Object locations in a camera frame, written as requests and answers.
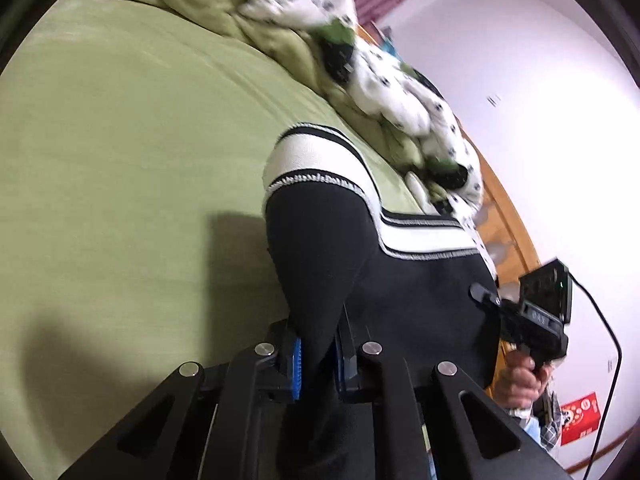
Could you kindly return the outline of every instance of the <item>wooden baseboard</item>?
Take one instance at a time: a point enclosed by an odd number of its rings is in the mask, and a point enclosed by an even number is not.
[[[625,433],[623,433],[622,435],[620,435],[616,439],[612,440],[609,444],[607,444],[605,447],[600,449],[599,452],[596,453],[596,456],[594,457],[593,461],[595,462],[597,459],[602,458],[603,456],[608,454],[611,450],[617,448],[620,444],[622,444],[626,439],[629,438],[629,435],[631,435],[633,430],[634,430],[634,428],[629,428],[628,430],[625,431]],[[589,465],[589,459],[590,458],[591,457],[587,457],[584,460],[580,460],[580,462],[578,462],[577,464],[574,464],[574,465],[568,467],[566,469],[566,471],[569,474],[573,474],[573,473],[575,473],[577,471],[580,471],[580,469],[584,469],[585,467],[587,467]]]

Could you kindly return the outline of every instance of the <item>red box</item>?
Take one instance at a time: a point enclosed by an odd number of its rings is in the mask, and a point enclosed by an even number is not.
[[[600,407],[595,392],[560,406],[562,410],[561,446],[587,436],[598,429]]]

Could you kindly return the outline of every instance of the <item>white stripe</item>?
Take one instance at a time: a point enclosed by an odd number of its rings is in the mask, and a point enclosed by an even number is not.
[[[308,171],[280,178],[286,173],[303,170]],[[328,171],[346,180],[314,173],[314,170]],[[367,205],[378,231],[380,247],[386,254],[395,258],[438,259],[478,252],[472,237],[459,227],[414,226],[414,221],[411,221],[411,226],[408,227],[385,224],[382,221],[380,199],[367,169],[350,150],[324,137],[300,133],[283,138],[271,153],[262,179],[267,192],[264,205],[277,189],[298,182],[323,182],[350,189]]]

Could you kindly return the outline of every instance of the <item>crumpled blanket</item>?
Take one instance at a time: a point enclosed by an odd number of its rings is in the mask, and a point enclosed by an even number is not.
[[[495,267],[473,224],[482,203],[478,156],[449,105],[417,73],[356,38],[353,0],[135,0],[169,8],[258,48],[325,97],[387,162],[427,214],[434,202],[467,228]]]

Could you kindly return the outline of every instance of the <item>black device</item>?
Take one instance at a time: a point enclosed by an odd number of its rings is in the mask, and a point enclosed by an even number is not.
[[[346,311],[335,336],[344,402],[370,402],[376,480],[568,480],[569,475],[451,362],[409,372],[393,348],[356,348]],[[294,402],[300,343],[288,322],[228,364],[184,363],[60,480],[257,480],[262,410]]]
[[[498,311],[500,337],[528,351],[535,370],[566,356],[569,338],[564,326],[571,319],[571,279],[559,260],[520,278],[518,303],[499,298],[479,283],[471,285],[469,294],[485,308]]]

